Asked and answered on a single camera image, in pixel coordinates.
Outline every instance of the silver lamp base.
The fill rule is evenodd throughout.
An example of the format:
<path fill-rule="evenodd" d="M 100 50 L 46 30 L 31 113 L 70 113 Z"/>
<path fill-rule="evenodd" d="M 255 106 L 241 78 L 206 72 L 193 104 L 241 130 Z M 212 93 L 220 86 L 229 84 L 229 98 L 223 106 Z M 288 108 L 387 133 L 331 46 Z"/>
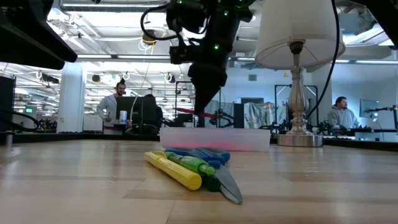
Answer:
<path fill-rule="evenodd" d="M 322 147 L 323 137 L 317 135 L 280 134 L 278 145 L 292 147 Z"/>

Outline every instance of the scissors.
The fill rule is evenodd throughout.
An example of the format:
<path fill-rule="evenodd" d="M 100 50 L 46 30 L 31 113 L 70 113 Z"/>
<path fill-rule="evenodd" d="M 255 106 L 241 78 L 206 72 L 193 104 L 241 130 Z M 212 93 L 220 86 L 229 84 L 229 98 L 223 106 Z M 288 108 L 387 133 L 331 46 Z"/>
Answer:
<path fill-rule="evenodd" d="M 243 197 L 241 191 L 234 178 L 231 176 L 229 171 L 225 168 L 225 163 L 231 158 L 231 154 L 221 149 L 210 149 L 210 148 L 172 148 L 166 149 L 166 152 L 174 152 L 180 156 L 193 156 L 208 162 L 209 165 L 216 169 L 216 177 L 221 182 L 221 193 L 232 203 L 241 204 L 243 203 Z"/>

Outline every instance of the plastic tray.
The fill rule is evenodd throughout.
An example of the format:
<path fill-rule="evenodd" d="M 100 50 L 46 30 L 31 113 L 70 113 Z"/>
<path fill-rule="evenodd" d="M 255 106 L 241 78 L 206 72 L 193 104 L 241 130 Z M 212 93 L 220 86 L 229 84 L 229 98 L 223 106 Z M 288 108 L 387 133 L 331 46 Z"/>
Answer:
<path fill-rule="evenodd" d="M 160 143 L 170 147 L 212 147 L 227 151 L 267 152 L 269 130 L 228 128 L 161 128 Z"/>

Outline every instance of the table surface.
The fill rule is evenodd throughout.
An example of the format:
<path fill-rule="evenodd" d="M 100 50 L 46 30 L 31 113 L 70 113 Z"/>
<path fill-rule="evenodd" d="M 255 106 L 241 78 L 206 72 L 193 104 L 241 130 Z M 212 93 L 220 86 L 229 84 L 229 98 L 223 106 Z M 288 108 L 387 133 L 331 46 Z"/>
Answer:
<path fill-rule="evenodd" d="M 232 152 L 244 197 L 196 192 L 148 164 L 158 142 L 0 147 L 4 224 L 398 223 L 398 153 L 325 146 Z"/>

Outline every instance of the yellow highlighter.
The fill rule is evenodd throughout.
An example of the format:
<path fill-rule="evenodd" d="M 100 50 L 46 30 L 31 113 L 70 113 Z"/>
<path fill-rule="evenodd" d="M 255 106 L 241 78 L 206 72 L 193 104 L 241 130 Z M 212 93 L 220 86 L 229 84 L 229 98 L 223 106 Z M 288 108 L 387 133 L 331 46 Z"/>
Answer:
<path fill-rule="evenodd" d="M 186 186 L 190 190 L 198 190 L 201 186 L 201 177 L 164 157 L 159 152 L 145 152 L 145 159 L 156 168 L 164 171 L 176 181 Z"/>

